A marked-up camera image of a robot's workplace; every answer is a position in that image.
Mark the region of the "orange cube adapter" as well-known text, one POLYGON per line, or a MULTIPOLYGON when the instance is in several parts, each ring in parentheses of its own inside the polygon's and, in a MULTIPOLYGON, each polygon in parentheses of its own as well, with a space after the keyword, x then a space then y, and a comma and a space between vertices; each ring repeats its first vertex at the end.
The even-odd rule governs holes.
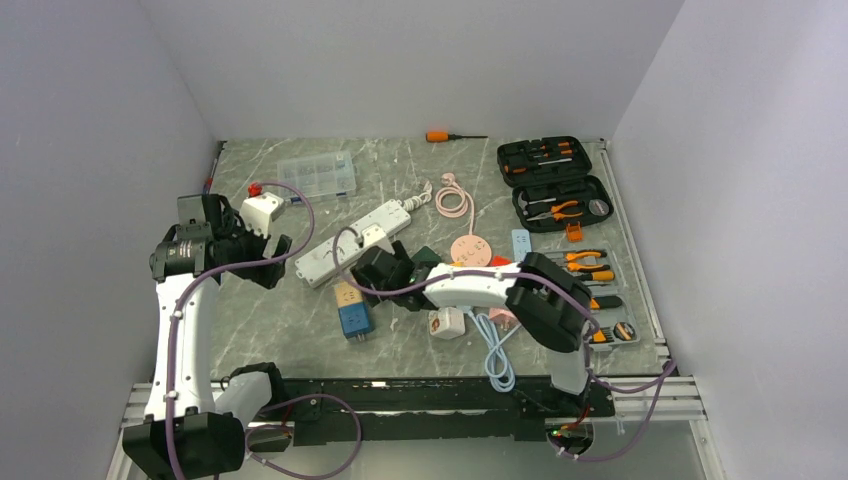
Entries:
POLYGON ((347 282, 337 283, 334 286, 334 295, 339 309, 364 302, 362 292, 347 282))

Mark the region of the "white long power strip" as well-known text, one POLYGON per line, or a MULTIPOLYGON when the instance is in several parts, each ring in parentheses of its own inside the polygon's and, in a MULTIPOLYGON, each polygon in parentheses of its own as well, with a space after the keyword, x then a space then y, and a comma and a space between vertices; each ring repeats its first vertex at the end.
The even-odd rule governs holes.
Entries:
POLYGON ((390 237, 411 223, 411 214, 400 200, 389 200, 365 216, 349 224, 356 234, 343 233, 334 246, 331 236, 295 261, 295 273, 310 287, 316 288, 336 273, 333 254, 338 265, 348 267, 370 246, 382 243, 390 248, 390 237))

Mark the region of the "dark blue cube adapter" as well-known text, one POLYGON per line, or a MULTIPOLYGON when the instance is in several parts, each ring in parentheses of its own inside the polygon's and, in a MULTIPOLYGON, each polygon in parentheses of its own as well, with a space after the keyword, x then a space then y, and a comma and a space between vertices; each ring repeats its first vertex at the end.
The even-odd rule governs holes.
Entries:
POLYGON ((338 309, 343 336, 362 340, 374 330, 368 307, 365 303, 354 303, 338 309))

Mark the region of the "white plug with cord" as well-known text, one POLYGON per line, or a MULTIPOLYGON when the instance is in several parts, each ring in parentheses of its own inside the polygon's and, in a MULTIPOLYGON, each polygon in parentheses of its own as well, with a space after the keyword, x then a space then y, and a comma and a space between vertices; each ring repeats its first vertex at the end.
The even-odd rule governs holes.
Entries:
POLYGON ((413 212, 432 200, 433 186, 429 180, 421 185, 422 191, 402 201, 402 207, 406 212, 413 212))

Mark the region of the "white cube adapter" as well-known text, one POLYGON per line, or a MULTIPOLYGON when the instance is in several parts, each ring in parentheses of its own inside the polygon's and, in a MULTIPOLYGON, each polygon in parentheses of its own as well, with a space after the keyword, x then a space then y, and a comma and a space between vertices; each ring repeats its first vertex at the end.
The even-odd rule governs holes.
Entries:
POLYGON ((451 340, 466 332, 465 313, 456 307, 440 308, 428 313, 428 332, 432 337, 451 340))

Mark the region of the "pink round socket base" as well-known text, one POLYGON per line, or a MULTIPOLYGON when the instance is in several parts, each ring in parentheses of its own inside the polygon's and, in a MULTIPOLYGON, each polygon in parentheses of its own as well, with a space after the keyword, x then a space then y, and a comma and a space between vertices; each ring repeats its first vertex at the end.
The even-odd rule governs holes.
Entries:
POLYGON ((486 267, 493 258, 490 244, 477 235, 467 234, 458 237, 450 248, 451 259, 467 267, 486 267))

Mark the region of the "light blue power strip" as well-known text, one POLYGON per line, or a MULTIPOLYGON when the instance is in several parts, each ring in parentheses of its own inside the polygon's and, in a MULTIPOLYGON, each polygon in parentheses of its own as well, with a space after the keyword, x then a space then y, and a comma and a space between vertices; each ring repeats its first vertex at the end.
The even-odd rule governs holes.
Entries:
POLYGON ((513 259, 516 262, 524 260, 526 255, 532 251, 531 235, 526 229, 513 229, 511 231, 513 259))

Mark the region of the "black tool case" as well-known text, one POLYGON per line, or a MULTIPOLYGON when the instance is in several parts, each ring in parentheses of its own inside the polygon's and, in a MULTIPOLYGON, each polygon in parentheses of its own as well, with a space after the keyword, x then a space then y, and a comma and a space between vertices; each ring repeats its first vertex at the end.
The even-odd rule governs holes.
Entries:
POLYGON ((512 204, 521 225, 531 233, 588 227, 611 218, 613 202, 602 181, 591 174, 586 148, 573 136, 543 137, 502 144, 497 165, 512 189, 512 204), (554 221, 527 219, 557 204, 581 201, 583 215, 554 221))

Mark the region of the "grey tool case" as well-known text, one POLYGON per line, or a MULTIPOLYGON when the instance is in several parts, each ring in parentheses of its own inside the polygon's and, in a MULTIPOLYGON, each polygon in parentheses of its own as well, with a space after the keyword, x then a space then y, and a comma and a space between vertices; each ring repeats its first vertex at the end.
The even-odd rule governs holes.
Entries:
POLYGON ((590 307, 597 322, 589 338, 595 351, 636 345, 640 340, 635 316, 626 303, 616 276, 612 256, 604 249, 549 252, 548 256, 567 273, 586 285, 590 307))

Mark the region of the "dark green cube adapter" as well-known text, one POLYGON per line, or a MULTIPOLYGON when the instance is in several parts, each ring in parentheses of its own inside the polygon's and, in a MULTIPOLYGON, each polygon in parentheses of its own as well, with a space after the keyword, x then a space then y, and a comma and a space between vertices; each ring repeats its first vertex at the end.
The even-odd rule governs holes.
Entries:
POLYGON ((442 263, 441 256, 430 247, 423 246, 411 257, 415 263, 442 263))

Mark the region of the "red cube adapter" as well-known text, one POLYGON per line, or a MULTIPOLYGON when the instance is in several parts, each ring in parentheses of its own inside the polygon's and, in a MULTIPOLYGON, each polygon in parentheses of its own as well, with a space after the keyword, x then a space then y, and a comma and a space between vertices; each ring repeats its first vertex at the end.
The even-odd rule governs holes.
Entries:
POLYGON ((492 258, 492 260, 490 262, 490 266, 499 267, 499 266, 509 265, 511 263, 512 263, 512 260, 510 260, 509 258, 496 255, 492 258))

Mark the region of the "pink cube socket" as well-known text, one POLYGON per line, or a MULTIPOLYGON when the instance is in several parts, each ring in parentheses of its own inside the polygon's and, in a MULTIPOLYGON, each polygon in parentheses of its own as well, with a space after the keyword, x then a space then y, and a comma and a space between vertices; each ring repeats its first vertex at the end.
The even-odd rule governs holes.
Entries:
POLYGON ((510 310, 505 308, 490 308, 488 317, 493 324, 505 332, 510 331, 513 327, 519 324, 517 317, 510 310))

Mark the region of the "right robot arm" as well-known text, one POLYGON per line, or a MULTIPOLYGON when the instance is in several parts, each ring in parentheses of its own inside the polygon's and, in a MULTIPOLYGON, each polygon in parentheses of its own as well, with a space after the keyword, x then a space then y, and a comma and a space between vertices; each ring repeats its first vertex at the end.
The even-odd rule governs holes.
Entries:
POLYGON ((364 252, 339 275, 364 293, 371 304, 390 301, 409 311, 447 307, 502 308, 549 352, 551 401, 557 411, 574 415, 590 399, 587 338, 596 321, 592 294, 575 276, 550 258, 531 252, 517 263, 495 267, 416 262, 395 241, 388 248, 366 245, 351 227, 334 237, 351 236, 364 252))

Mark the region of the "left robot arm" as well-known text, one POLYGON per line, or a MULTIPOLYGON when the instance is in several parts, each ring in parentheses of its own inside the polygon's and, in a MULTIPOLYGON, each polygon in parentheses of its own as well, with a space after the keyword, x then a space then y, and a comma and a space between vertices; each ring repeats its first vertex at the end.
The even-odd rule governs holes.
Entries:
POLYGON ((182 196, 178 221, 149 259, 156 284, 159 333, 152 389, 140 424, 122 447, 150 479, 198 479, 241 468, 246 429, 256 416, 279 417, 287 406, 279 368, 261 362, 235 369, 220 394, 210 377, 211 328, 223 268, 267 290, 284 276, 291 239, 279 237, 277 261, 264 256, 284 199, 271 193, 240 208, 219 194, 182 196))

